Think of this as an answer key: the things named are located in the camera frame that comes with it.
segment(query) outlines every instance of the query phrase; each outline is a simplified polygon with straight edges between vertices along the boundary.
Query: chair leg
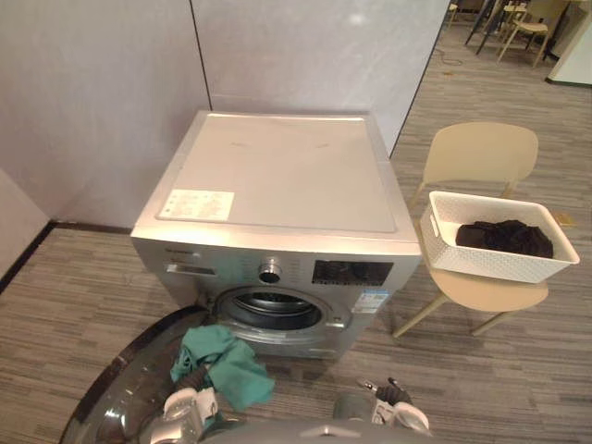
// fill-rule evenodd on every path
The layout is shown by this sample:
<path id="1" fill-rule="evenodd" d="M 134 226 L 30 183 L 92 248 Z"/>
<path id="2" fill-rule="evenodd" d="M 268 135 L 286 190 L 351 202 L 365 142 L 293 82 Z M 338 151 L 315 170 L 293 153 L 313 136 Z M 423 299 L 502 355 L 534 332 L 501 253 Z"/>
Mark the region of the chair leg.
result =
<path id="1" fill-rule="evenodd" d="M 491 24 L 491 20 L 493 20 L 495 18 L 496 14 L 494 14 L 494 13 L 500 7 L 500 2 L 501 2 L 501 0 L 496 0 L 496 3 L 494 4 L 493 8 L 491 8 L 491 10 L 489 11 L 489 17 L 487 18 L 487 21 L 485 22 L 485 26 L 483 27 L 483 31 L 485 31 L 489 28 L 489 25 Z"/>
<path id="2" fill-rule="evenodd" d="M 512 29 L 512 24 L 513 24 L 515 14 L 516 14 L 515 12 L 509 13 L 507 19 L 503 23 L 503 26 L 500 28 L 499 39 L 502 42 L 505 42 L 506 37 L 508 36 L 508 34 L 510 33 L 510 30 Z"/>
<path id="3" fill-rule="evenodd" d="M 545 51 L 545 48 L 547 47 L 547 40 L 549 39 L 549 33 L 545 33 L 545 40 L 543 40 L 543 44 L 540 45 L 540 49 L 538 50 L 538 54 L 536 55 L 535 58 L 535 63 L 533 63 L 533 68 L 537 67 L 537 63 L 538 60 L 540 60 L 540 57 L 543 55 L 543 51 Z"/>
<path id="4" fill-rule="evenodd" d="M 456 9 L 452 9 L 452 15 L 450 16 L 450 21 L 448 22 L 448 28 L 447 28 L 448 30 L 450 29 L 450 25 L 454 21 L 455 17 L 456 17 Z"/>
<path id="5" fill-rule="evenodd" d="M 514 182 L 508 182 L 506 188 L 504 189 L 503 193 L 501 194 L 501 199 L 508 199 L 510 195 L 513 193 L 514 188 L 516 188 L 516 184 Z"/>
<path id="6" fill-rule="evenodd" d="M 425 187 L 426 187 L 426 185 L 424 184 L 424 182 L 419 184 L 419 186 L 417 187 L 417 190 L 415 190 L 415 193 L 413 194 L 413 197 L 407 203 L 407 208 L 409 209 L 409 211 L 411 211 L 411 209 L 415 206 L 415 204 L 417 204 L 417 199 L 419 199 L 419 195 L 421 194 L 421 192 L 424 190 Z"/>
<path id="7" fill-rule="evenodd" d="M 501 33 L 501 44 L 504 44 L 506 42 L 506 40 L 508 39 L 508 36 L 510 35 L 510 33 L 512 32 L 513 27 L 516 26 L 513 24 L 513 22 L 508 23 L 508 27 L 503 30 L 503 32 Z"/>
<path id="8" fill-rule="evenodd" d="M 404 326 L 396 329 L 395 332 L 392 334 L 392 337 L 398 338 L 400 335 L 402 335 L 404 332 L 406 332 L 409 328 L 413 327 L 415 324 L 417 324 L 419 321 L 421 321 L 427 315 L 432 313 L 434 310 L 436 310 L 441 304 L 443 304 L 447 300 L 448 300 L 448 296 L 446 296 L 444 293 L 440 293 L 440 295 L 437 296 L 436 299 L 434 299 L 432 302 L 430 302 L 428 305 L 426 305 L 424 308 L 422 308 L 414 317 L 412 317 L 409 321 L 407 321 L 407 323 L 405 323 Z"/>
<path id="9" fill-rule="evenodd" d="M 508 38 L 508 41 L 506 42 L 506 44 L 504 45 L 503 49 L 501 50 L 501 53 L 499 53 L 499 57 L 498 60 L 496 61 L 496 63 L 499 63 L 501 58 L 503 57 L 503 55 L 506 52 L 506 49 L 508 49 L 508 46 L 510 46 L 510 43 L 512 42 L 512 40 L 514 40 L 514 36 L 516 35 L 516 32 L 518 32 L 518 27 L 516 26 L 514 28 L 514 31 L 512 32 L 512 34 L 510 35 L 510 37 Z"/>
<path id="10" fill-rule="evenodd" d="M 491 319 L 482 324 L 480 327 L 477 327 L 475 330 L 471 331 L 471 334 L 473 336 L 479 336 L 484 331 L 489 330 L 493 326 L 499 324 L 500 322 L 503 322 L 504 320 L 508 319 L 511 316 L 514 316 L 515 314 L 516 312 L 503 312 L 496 314 Z"/>
<path id="11" fill-rule="evenodd" d="M 530 39 L 528 39 L 528 43 L 526 44 L 526 48 L 524 49 L 525 51 L 528 51 L 528 48 L 530 48 L 530 43 L 532 43 L 533 40 L 535 40 L 535 34 L 534 33 L 530 36 Z"/>

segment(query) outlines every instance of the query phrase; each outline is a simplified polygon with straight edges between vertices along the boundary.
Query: laundry basket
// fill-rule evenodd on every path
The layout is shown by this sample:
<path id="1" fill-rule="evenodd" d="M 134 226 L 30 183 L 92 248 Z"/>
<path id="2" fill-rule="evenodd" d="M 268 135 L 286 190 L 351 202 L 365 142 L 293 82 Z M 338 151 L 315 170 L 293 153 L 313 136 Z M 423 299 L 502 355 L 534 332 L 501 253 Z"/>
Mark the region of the laundry basket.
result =
<path id="1" fill-rule="evenodd" d="M 553 243 L 553 258 L 506 253 L 456 244 L 460 225 L 475 221 L 502 222 L 518 219 L 539 227 Z M 554 275 L 580 258 L 553 219 L 539 203 L 512 201 L 492 197 L 432 191 L 429 205 L 420 220 L 425 249 L 434 268 L 537 283 Z"/>

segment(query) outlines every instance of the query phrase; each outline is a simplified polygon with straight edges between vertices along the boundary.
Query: chair backrest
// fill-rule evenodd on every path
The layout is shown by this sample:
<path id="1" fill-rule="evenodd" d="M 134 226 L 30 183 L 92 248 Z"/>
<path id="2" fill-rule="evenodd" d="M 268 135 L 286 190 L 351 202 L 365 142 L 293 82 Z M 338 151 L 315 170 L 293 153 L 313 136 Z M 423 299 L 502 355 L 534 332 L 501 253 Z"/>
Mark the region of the chair backrest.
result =
<path id="1" fill-rule="evenodd" d="M 432 140 L 423 184 L 445 180 L 515 183 L 535 167 L 538 138 L 530 129 L 496 122 L 460 123 Z"/>
<path id="2" fill-rule="evenodd" d="M 526 7 L 526 15 L 533 18 L 531 21 L 544 19 L 549 25 L 559 19 L 566 5 L 566 0 L 531 0 Z"/>

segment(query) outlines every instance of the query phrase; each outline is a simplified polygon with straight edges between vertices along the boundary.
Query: silver washing machine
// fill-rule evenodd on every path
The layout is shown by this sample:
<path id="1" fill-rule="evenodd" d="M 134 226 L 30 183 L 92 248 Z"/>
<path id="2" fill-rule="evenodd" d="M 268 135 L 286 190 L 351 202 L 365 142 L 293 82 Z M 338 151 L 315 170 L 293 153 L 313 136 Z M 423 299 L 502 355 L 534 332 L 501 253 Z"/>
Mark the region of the silver washing machine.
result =
<path id="1" fill-rule="evenodd" d="M 179 306 L 284 356 L 342 355 L 420 259 L 369 116 L 199 112 L 131 236 Z"/>

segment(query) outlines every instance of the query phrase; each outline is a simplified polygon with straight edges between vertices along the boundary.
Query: baseboard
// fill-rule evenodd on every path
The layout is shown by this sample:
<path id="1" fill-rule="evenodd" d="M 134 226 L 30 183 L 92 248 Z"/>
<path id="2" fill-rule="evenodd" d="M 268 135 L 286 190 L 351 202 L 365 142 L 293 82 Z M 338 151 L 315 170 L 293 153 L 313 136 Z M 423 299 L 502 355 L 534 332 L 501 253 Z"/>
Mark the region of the baseboard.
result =
<path id="1" fill-rule="evenodd" d="M 112 227 L 109 225 L 83 224 L 78 222 L 55 222 L 56 228 L 77 229 L 80 231 L 98 231 L 100 233 L 130 234 L 131 228 Z"/>
<path id="2" fill-rule="evenodd" d="M 95 225 L 95 224 L 79 224 L 76 222 L 58 222 L 55 220 L 50 220 L 47 222 L 45 227 L 39 232 L 37 236 L 31 241 L 29 246 L 20 254 L 18 259 L 14 262 L 14 264 L 8 268 L 8 271 L 0 279 L 0 294 L 8 287 L 8 284 L 12 281 L 12 279 L 17 275 L 20 269 L 27 264 L 27 261 L 37 247 L 45 240 L 45 238 L 52 232 L 54 228 L 65 228 L 65 229 L 78 229 L 81 231 L 98 231 L 101 233 L 115 233 L 115 234 L 126 234 L 129 235 L 131 233 L 131 228 L 123 228 L 123 227 L 110 227 L 107 225 Z"/>
<path id="3" fill-rule="evenodd" d="M 592 88 L 592 84 L 590 83 L 575 83 L 574 81 L 561 81 L 561 80 L 553 80 L 549 77 L 545 78 L 546 83 L 550 83 L 551 85 L 560 85 L 560 86 L 577 86 L 580 88 Z"/>
<path id="4" fill-rule="evenodd" d="M 25 264 L 27 264 L 29 258 L 33 255 L 33 253 L 35 253 L 35 250 L 37 250 L 37 247 L 41 244 L 41 242 L 43 242 L 43 240 L 47 237 L 49 233 L 52 232 L 52 230 L 55 227 L 56 222 L 54 222 L 53 220 L 47 222 L 47 224 L 45 224 L 45 227 L 43 227 L 39 234 L 35 236 L 35 238 L 31 241 L 29 246 L 27 246 L 24 252 L 22 252 L 20 256 L 17 258 L 14 264 L 10 268 L 8 268 L 8 271 L 6 271 L 5 274 L 2 276 L 2 279 L 0 279 L 0 294 L 2 294 L 5 288 L 8 287 L 8 284 L 17 275 L 20 269 Z"/>

